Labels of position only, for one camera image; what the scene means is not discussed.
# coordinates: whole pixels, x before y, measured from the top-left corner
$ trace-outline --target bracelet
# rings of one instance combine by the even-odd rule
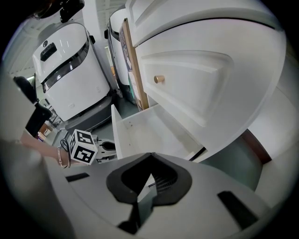
[[[62,161],[61,161],[61,155],[60,155],[60,147],[57,147],[57,153],[58,153],[58,161],[59,161],[59,164],[60,164],[61,167],[63,167],[63,166],[62,166]]]

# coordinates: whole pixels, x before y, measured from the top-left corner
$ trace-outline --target brown baseboard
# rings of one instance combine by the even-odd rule
[[[265,148],[262,146],[262,144],[257,140],[257,138],[253,135],[250,130],[246,130],[241,136],[240,136],[252,149],[252,151],[257,155],[259,160],[262,164],[270,162],[272,159],[270,155],[267,153]]]

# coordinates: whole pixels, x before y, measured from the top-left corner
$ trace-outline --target black office chair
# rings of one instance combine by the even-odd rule
[[[39,99],[36,94],[36,75],[34,74],[34,79],[32,85],[25,77],[14,77],[14,82],[19,86],[26,97],[31,101],[36,107],[32,116],[30,117],[26,129],[33,136],[36,137],[38,131],[43,126],[46,120],[48,120],[52,113],[46,107],[38,103]]]

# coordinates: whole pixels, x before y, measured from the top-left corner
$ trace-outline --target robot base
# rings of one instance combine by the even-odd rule
[[[99,125],[111,119],[111,105],[114,103],[116,94],[107,96],[96,103],[91,109],[83,115],[69,119],[65,129],[72,134],[75,129],[91,131]]]

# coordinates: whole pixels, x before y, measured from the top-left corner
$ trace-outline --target drawer knob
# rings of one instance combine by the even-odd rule
[[[165,80],[165,77],[164,76],[155,76],[154,77],[154,81],[156,84],[158,84],[159,82],[162,82]]]

